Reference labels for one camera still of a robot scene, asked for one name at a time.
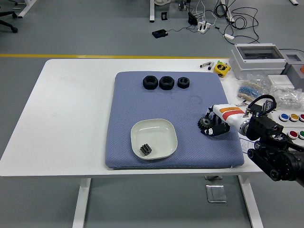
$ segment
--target yellow button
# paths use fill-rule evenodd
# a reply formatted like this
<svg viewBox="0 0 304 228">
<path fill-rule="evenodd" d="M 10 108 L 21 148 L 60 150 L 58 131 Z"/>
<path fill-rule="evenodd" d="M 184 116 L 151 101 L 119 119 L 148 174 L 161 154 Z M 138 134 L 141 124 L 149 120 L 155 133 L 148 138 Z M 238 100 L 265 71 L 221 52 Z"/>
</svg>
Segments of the yellow button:
<svg viewBox="0 0 304 228">
<path fill-rule="evenodd" d="M 291 115 L 289 116 L 289 118 L 290 118 L 290 120 L 293 121 L 293 122 L 296 122 L 296 121 L 299 120 L 299 117 L 298 117 L 298 115 L 296 115 L 296 114 L 291 114 Z"/>
</svg>

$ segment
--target white charger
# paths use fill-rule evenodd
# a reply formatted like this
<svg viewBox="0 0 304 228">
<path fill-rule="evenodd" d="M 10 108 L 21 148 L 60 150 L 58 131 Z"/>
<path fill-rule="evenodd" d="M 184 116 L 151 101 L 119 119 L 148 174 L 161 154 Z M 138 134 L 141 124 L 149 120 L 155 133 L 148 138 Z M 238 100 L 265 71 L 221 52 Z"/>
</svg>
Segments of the white charger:
<svg viewBox="0 0 304 228">
<path fill-rule="evenodd" d="M 231 35 L 229 35 L 227 33 L 225 33 L 224 37 L 227 38 L 227 39 L 230 39 L 230 40 L 234 39 L 234 36 L 231 36 Z"/>
</svg>

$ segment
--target white electrical box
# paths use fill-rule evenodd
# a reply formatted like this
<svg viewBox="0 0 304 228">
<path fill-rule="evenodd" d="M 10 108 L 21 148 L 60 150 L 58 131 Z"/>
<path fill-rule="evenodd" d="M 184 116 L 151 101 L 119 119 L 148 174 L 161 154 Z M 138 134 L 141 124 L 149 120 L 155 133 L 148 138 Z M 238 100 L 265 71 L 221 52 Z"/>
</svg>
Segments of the white electrical box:
<svg viewBox="0 0 304 228">
<path fill-rule="evenodd" d="M 279 75 L 286 60 L 274 44 L 235 44 L 229 59 L 237 79 L 253 75 Z"/>
</svg>

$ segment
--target red button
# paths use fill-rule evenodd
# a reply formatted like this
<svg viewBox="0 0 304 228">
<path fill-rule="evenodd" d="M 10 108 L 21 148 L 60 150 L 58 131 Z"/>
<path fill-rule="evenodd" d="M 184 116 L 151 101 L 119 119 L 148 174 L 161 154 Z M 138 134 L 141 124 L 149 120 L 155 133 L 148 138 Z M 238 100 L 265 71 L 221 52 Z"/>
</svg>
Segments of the red button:
<svg viewBox="0 0 304 228">
<path fill-rule="evenodd" d="M 296 139 L 298 137 L 298 133 L 295 132 L 295 131 L 290 131 L 288 132 L 288 136 L 291 138 L 291 139 Z"/>
</svg>

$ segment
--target gray box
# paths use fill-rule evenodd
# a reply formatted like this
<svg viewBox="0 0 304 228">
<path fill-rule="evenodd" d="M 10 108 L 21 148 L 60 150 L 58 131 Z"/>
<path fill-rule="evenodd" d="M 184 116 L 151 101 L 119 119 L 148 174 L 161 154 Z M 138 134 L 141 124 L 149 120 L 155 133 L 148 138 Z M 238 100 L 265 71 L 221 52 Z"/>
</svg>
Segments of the gray box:
<svg viewBox="0 0 304 228">
<path fill-rule="evenodd" d="M 287 63 L 274 44 L 235 44 L 231 52 L 229 63 L 237 79 L 279 75 Z"/>
<path fill-rule="evenodd" d="M 295 89 L 302 89 L 304 91 L 304 74 L 301 72 L 303 65 L 292 64 L 286 75 L 288 76 Z"/>
<path fill-rule="evenodd" d="M 281 50 L 282 55 L 287 63 L 282 75 L 286 75 L 291 65 L 304 65 L 304 57 L 296 50 Z"/>
</svg>

